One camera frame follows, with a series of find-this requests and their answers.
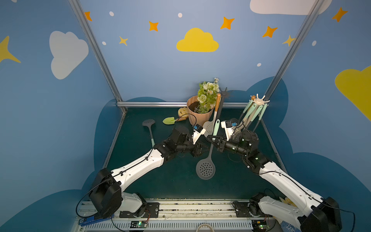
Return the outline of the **cream skimmer mint handle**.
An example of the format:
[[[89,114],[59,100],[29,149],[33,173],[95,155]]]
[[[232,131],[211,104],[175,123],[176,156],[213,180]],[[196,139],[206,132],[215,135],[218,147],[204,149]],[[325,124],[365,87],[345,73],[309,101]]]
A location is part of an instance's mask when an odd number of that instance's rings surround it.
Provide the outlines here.
[[[238,125],[239,127],[247,128],[258,106],[259,105],[253,102],[252,100],[248,103],[248,105],[243,110],[243,113],[242,113],[243,118],[241,119]]]

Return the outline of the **cream skimmer wooden handle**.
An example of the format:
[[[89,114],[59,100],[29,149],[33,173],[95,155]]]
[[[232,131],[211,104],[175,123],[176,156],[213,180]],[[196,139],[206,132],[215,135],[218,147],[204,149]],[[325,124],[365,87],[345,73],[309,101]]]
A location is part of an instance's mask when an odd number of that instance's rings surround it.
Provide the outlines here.
[[[216,99],[216,105],[215,105],[215,108],[214,108],[213,120],[212,121],[207,121],[203,125],[203,128],[206,130],[205,133],[204,133],[205,137],[207,137],[209,135],[213,135],[214,124],[215,124],[215,121],[216,121],[216,115],[217,115],[217,110],[219,108],[220,100],[221,100],[221,94],[218,93],[217,94],[217,99]]]

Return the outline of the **grey skimmer mint handle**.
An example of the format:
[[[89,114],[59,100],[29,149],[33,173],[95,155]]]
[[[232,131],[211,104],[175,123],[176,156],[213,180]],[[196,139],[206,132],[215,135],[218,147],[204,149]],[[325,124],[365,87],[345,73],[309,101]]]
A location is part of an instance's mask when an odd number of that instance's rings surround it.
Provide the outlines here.
[[[267,106],[268,106],[268,104],[265,104],[265,105],[263,106],[261,112],[259,113],[259,118],[258,118],[258,121],[257,121],[257,123],[256,123],[256,125],[255,125],[255,127],[254,127],[254,129],[253,129],[253,132],[255,132],[255,130],[257,129],[257,127],[258,127],[258,125],[259,125],[259,123],[260,123],[260,121],[261,121],[261,119],[262,119],[262,117],[263,117],[263,115],[264,115],[264,113],[265,113],[265,111],[266,111]]]
[[[239,119],[238,119],[238,124],[241,123],[242,121],[242,117],[245,115],[246,111],[248,110],[248,108],[252,105],[252,103],[254,102],[254,100],[250,99],[248,104],[246,105],[246,107],[244,108],[243,112],[241,113]]]
[[[258,116],[264,105],[252,104],[243,118],[244,128],[247,129],[251,122]]]
[[[215,174],[215,165],[212,161],[213,148],[214,144],[211,143],[208,157],[205,159],[201,159],[196,165],[196,173],[198,177],[203,180],[209,180]]]

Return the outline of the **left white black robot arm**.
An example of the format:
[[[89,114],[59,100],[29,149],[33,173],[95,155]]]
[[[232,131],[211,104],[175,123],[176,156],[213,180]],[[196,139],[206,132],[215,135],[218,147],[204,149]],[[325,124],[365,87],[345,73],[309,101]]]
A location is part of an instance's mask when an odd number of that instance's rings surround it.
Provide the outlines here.
[[[193,134],[179,126],[164,141],[155,144],[151,150],[120,168],[100,170],[93,181],[89,198],[97,213],[95,218],[111,217],[118,209],[132,213],[135,217],[145,214],[146,200],[138,193],[126,193],[125,189],[148,172],[174,159],[179,153],[200,156],[203,144],[198,142],[206,129],[200,125],[193,127]]]

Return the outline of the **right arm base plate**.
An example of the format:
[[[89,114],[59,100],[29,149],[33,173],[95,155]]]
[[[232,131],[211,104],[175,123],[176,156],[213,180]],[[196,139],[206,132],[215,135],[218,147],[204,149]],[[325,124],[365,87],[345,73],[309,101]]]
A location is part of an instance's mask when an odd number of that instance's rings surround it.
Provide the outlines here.
[[[258,218],[262,214],[255,203],[234,201],[232,206],[238,218]]]

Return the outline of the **blue handheld device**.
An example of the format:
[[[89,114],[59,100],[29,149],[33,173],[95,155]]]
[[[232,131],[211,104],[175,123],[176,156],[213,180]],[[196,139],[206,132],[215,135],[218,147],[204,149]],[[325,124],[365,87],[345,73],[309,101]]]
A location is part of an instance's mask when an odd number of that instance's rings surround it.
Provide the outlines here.
[[[111,215],[111,217],[103,218],[103,217],[99,216],[98,214],[95,214],[95,215],[92,215],[90,217],[85,217],[85,218],[80,219],[78,225],[81,226],[81,227],[84,227],[84,226],[88,226],[88,225],[91,225],[91,224],[107,221],[107,220],[110,220],[112,218],[112,216],[113,215]]]

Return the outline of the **all grey slotted skimmer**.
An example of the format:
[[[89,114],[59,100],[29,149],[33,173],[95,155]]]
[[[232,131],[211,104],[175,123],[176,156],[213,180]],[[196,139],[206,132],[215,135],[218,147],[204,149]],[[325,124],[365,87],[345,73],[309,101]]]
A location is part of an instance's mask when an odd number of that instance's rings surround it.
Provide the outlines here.
[[[150,133],[150,137],[151,137],[151,144],[152,144],[152,147],[154,147],[155,145],[155,141],[154,141],[154,137],[153,137],[153,134],[152,134],[152,125],[155,124],[155,120],[154,119],[147,119],[145,121],[142,122],[142,125],[144,127],[147,127],[149,129],[149,133]]]

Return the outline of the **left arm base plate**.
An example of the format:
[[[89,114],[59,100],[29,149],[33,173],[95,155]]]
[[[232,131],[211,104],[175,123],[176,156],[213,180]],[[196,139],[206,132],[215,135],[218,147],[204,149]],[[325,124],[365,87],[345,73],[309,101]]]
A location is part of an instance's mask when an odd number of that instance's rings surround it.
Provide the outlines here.
[[[146,218],[146,217],[158,218],[159,206],[160,204],[158,202],[146,203],[134,213],[131,213],[129,211],[120,211],[119,217],[120,218]]]

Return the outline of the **cream utensil rack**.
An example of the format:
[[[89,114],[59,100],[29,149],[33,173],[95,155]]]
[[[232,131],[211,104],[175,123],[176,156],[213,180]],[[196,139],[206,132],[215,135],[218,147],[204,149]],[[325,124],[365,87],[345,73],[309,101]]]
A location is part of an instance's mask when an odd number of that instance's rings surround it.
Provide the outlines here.
[[[265,101],[264,98],[265,98],[265,95],[260,98],[258,94],[256,94],[256,99],[254,100],[254,102],[258,105],[265,105],[265,104],[268,104],[270,102],[270,100],[268,101]]]

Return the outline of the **pink ribbed flower pot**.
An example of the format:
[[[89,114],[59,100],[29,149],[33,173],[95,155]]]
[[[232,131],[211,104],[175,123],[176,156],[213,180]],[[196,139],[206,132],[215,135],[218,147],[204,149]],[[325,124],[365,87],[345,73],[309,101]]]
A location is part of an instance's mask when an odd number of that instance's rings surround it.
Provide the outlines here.
[[[206,121],[209,121],[211,118],[214,109],[212,108],[208,113],[199,114],[194,112],[193,110],[196,108],[196,105],[199,103],[197,100],[197,96],[191,97],[186,104],[187,112],[188,112],[188,119],[191,125],[199,124],[201,126],[204,125]]]

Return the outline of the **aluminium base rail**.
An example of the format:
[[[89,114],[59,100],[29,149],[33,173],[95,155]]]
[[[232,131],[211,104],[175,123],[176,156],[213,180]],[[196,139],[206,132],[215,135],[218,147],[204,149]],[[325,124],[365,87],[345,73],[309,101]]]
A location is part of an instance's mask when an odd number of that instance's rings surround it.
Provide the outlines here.
[[[120,218],[118,209],[110,220],[81,227],[77,218],[74,232],[272,232],[278,218],[262,213],[261,217],[236,217],[232,202],[244,199],[145,199],[158,202],[158,218]],[[78,213],[86,218],[97,213],[90,201],[82,203]]]

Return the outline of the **dark grey utensil rack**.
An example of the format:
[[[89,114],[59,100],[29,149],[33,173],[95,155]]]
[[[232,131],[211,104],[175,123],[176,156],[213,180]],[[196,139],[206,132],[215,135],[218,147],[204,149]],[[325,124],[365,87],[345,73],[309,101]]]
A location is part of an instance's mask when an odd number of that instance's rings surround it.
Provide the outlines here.
[[[213,123],[213,131],[212,131],[212,134],[214,133],[214,127],[215,127],[215,124],[216,124],[216,120],[217,119],[220,119],[220,115],[221,115],[221,112],[222,112],[222,108],[223,108],[223,104],[224,104],[224,101],[225,99],[229,98],[230,97],[230,94],[228,93],[228,88],[225,88],[225,90],[222,90],[220,93],[221,93],[221,100],[219,102],[219,108],[217,110],[217,113],[214,115],[215,116],[215,122]]]

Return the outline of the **yellow blue work glove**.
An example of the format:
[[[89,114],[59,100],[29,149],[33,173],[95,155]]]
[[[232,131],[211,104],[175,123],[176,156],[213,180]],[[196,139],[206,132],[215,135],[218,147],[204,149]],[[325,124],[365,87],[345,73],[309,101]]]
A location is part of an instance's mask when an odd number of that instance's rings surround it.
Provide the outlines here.
[[[285,198],[279,197],[279,199],[284,204],[296,207],[296,205],[288,197]],[[299,230],[290,223],[280,219],[278,219],[277,221],[280,223],[283,232],[299,232]]]

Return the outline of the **green small spatula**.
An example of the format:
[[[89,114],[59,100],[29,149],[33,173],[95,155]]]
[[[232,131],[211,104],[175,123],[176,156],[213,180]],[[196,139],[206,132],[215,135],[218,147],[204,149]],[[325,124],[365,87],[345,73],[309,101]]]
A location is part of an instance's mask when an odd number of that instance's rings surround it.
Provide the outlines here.
[[[180,118],[168,117],[168,118],[165,118],[162,122],[163,122],[165,125],[173,125],[173,124],[175,124],[176,122],[184,121],[184,120],[186,120],[186,119],[187,119],[187,117],[180,117]]]

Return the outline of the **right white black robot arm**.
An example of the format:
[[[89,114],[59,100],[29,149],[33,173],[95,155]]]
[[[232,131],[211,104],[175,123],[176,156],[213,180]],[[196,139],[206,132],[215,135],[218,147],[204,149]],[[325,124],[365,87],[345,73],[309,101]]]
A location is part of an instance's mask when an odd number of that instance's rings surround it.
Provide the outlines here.
[[[331,197],[324,199],[312,192],[269,160],[258,149],[256,133],[245,130],[236,139],[209,135],[207,141],[220,151],[241,155],[247,168],[293,202],[293,205],[288,205],[269,196],[256,195],[255,201],[262,213],[287,222],[302,232],[339,232],[342,229],[339,204]]]

